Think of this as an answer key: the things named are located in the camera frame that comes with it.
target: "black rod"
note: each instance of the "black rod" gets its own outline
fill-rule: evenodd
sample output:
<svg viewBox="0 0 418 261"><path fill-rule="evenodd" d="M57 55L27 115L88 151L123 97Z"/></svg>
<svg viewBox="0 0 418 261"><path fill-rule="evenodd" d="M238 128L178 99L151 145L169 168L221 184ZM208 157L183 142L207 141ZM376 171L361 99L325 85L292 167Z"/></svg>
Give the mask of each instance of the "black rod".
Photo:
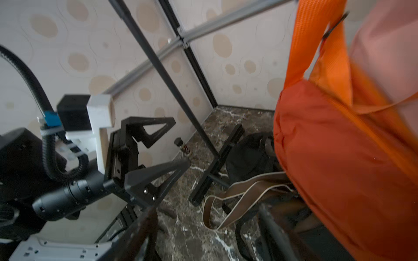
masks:
<svg viewBox="0 0 418 261"><path fill-rule="evenodd" d="M193 126L196 128L197 132L200 134L203 141L206 143L209 150L212 152L213 156L215 158L219 159L219 153L216 151L215 147L213 146L209 137L206 135L202 126L200 126L200 124L199 124L198 120L196 119L195 115L193 114L190 107L188 106L188 104L184 100L180 91L177 89L177 87L174 84L171 77L168 75L166 69L164 68L161 61L158 59L158 56L155 54L154 50L151 48L147 39L142 34L141 29L138 27L135 20L133 19L128 7L125 4L125 2L123 0L109 0L109 2L112 5L113 9L116 11L116 13L125 22L126 26L128 27L129 31L131 31L132 35L135 37L138 44L144 50L144 53L147 55L148 59L151 61L151 63L153 64L153 66L157 70L157 72L160 74L161 78L163 79L163 81L167 85L168 89L170 89L171 93L176 98L178 104L180 104L180 107L184 110L184 113L190 119Z"/></svg>
<svg viewBox="0 0 418 261"><path fill-rule="evenodd" d="M217 182L219 185L221 185L224 188L229 188L231 186L228 182L226 182L225 180L221 179L220 177L214 174L210 174L209 177L213 179L214 182Z"/></svg>
<svg viewBox="0 0 418 261"><path fill-rule="evenodd" d="M158 0L158 2L161 5L161 8L163 9L163 12L165 13L168 22L171 25L171 28L173 29L176 36L180 36L178 32L178 28L180 27L180 23L178 22L178 19L176 15L174 14L173 9L171 8L171 5L168 0ZM203 91L205 92L206 96L208 97L208 100L213 108L216 108L218 106L218 103L216 101L215 96L212 93L212 90L209 87L209 83L206 80L202 69L200 68L200 65L191 50L191 47L187 47L184 49L184 53L187 57L187 59L190 62L191 67L194 70L194 73L196 74L197 79L199 80L200 84L202 85Z"/></svg>

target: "floor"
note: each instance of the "floor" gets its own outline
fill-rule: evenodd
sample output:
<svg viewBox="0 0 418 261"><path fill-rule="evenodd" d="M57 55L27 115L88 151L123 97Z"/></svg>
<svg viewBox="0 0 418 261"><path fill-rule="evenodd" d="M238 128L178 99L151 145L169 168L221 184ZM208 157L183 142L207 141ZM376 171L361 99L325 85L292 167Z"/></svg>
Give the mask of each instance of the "floor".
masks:
<svg viewBox="0 0 418 261"><path fill-rule="evenodd" d="M219 151L234 126L239 123L245 129L244 135L273 131L273 112L219 106L203 123L203 128ZM197 133L187 146L193 152L191 167L177 181L161 204L164 208L174 210L177 218L172 219L159 213L160 224L166 233L158 234L157 252L163 261L243 260L236 250L234 226L231 225L217 232L208 230L202 223L203 203L199 207L194 207L188 200L189 194L199 182L213 156ZM223 168L221 173L226 174L226 169ZM222 187L212 185L207 195L217 194L222 190ZM221 207L215 209L213 216L214 222L220 222L226 217ZM249 248L253 249L253 241L257 237L255 220L249 222L247 227L243 227L242 233L247 239Z"/></svg>

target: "black cylindrical motor housing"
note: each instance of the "black cylindrical motor housing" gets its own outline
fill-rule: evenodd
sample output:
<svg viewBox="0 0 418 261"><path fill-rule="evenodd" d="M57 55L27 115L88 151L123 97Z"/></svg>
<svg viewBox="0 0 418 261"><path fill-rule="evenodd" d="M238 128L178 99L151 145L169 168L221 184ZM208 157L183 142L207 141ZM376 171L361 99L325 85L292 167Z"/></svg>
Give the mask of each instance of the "black cylindrical motor housing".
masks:
<svg viewBox="0 0 418 261"><path fill-rule="evenodd" d="M84 179L73 181L57 190L43 194L33 202L32 207L44 220L56 221L64 218L110 194L103 187L104 177L97 170L97 161L92 160Z"/></svg>

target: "patterned wall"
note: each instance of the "patterned wall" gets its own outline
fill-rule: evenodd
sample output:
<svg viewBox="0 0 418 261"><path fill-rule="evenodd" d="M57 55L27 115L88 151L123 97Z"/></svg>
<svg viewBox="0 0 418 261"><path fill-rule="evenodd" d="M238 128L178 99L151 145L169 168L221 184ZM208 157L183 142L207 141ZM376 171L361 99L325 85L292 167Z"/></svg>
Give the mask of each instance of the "patterned wall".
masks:
<svg viewBox="0 0 418 261"><path fill-rule="evenodd" d="M249 1L171 2L189 30ZM348 0L347 44L375 2ZM289 2L191 43L219 104L275 109L286 76L296 10L296 1Z"/></svg>
<svg viewBox="0 0 418 261"><path fill-rule="evenodd" d="M154 50L174 34L152 0L126 0ZM64 94L98 94L146 60L107 0L3 0L0 44L33 70L52 106ZM197 119L212 111L181 49L163 61ZM40 112L19 74L0 59L0 134L26 127L40 136ZM115 99L116 128L128 116L174 117L176 125L149 150L139 145L139 163L151 166L174 158L176 137L188 140L195 131L162 79L149 71ZM41 235L64 242L94 242L125 203L108 196L82 211L80 219L49 222Z"/></svg>

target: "black aluminum profile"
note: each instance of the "black aluminum profile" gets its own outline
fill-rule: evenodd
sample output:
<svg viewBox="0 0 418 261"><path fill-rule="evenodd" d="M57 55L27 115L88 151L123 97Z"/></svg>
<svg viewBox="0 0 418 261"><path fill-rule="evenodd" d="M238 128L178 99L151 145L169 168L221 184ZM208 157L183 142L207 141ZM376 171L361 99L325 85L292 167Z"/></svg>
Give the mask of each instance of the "black aluminum profile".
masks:
<svg viewBox="0 0 418 261"><path fill-rule="evenodd" d="M180 33L178 32L178 28L180 27L180 23L177 20L176 15L174 14L173 9L171 8L171 5L168 0L158 0L158 2L161 5L161 8L163 9L164 14L166 15L168 22L170 23L171 28L173 29L176 36L180 36ZM200 84L202 85L203 91L205 92L206 96L208 97L208 100L213 108L216 108L218 106L218 103L215 99L215 96L212 93L212 90L209 87L209 84L203 74L202 69L200 69L199 63L191 50L191 47L187 47L184 49L184 53L187 57L187 59L190 62L191 67L193 68Z"/></svg>
<svg viewBox="0 0 418 261"><path fill-rule="evenodd" d="M219 171L225 164L232 147L238 143L242 135L244 135L244 128L241 124L237 124L219 151L221 157L212 161L208 169L200 178L199 183L189 195L189 201L193 204L193 206L197 207L202 203L207 191L214 181L226 188L229 187L229 181L223 181L219 175Z"/></svg>

